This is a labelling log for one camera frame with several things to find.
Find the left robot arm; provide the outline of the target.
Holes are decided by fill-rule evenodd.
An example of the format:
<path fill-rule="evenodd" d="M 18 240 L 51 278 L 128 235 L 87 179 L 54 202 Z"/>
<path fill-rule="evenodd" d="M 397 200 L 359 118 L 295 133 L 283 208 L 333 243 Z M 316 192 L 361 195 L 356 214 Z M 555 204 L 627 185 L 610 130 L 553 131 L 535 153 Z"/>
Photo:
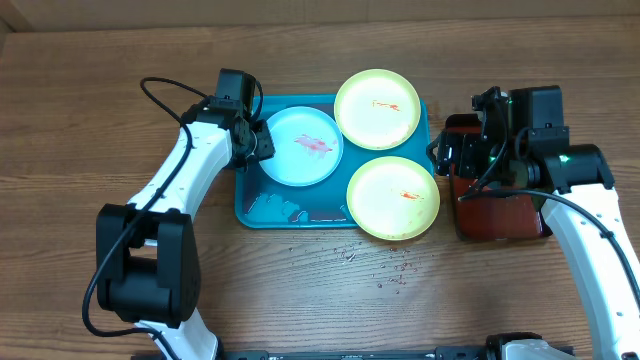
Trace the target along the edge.
<path fill-rule="evenodd" d="M 219 172 L 274 156 L 263 101 L 254 76 L 222 69 L 214 94 L 201 93 L 183 114 L 164 109 L 179 124 L 172 151 L 127 204 L 106 204 L 96 218 L 96 270 L 81 308 L 90 333 L 146 334 L 167 359 L 223 358 L 197 309 L 193 222 Z"/>

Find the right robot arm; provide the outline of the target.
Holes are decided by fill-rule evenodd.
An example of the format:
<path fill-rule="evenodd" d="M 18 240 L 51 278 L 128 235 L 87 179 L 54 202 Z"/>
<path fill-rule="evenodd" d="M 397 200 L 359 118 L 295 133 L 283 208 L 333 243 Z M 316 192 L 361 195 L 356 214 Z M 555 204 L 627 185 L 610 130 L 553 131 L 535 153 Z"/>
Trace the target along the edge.
<path fill-rule="evenodd" d="M 639 355 L 639 260 L 601 150 L 575 145 L 556 86 L 476 95 L 426 153 L 449 180 L 464 240 L 554 237 L 587 315 L 597 359 Z"/>

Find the light blue plate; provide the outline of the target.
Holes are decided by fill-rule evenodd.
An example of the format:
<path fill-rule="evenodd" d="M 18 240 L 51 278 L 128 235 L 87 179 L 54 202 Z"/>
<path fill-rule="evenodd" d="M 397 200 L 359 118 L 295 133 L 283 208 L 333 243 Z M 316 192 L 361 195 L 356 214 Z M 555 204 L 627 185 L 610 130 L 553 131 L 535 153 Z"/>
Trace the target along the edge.
<path fill-rule="evenodd" d="M 276 182 L 293 187 L 314 185 L 337 168 L 344 150 L 343 135 L 325 112 L 290 107 L 272 115 L 267 125 L 275 153 L 260 166 Z"/>

